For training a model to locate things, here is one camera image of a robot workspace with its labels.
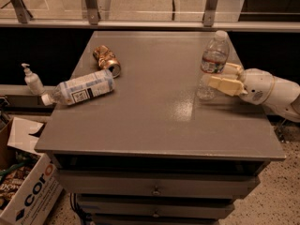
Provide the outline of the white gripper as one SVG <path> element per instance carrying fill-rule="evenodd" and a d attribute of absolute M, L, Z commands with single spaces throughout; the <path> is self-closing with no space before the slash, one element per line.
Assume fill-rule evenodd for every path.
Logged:
<path fill-rule="evenodd" d="M 274 85 L 274 76 L 257 68 L 244 70 L 241 65 L 226 63 L 223 75 L 238 80 L 204 74 L 202 82 L 218 91 L 229 95 L 239 96 L 245 102 L 259 105 L 266 101 Z"/>

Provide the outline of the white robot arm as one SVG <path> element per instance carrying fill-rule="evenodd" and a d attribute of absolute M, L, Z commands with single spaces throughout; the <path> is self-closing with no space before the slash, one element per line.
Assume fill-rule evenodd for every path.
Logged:
<path fill-rule="evenodd" d="M 273 113 L 300 122 L 300 85 L 257 68 L 227 63 L 220 74 L 205 73 L 202 82 L 229 96 L 263 105 Z"/>

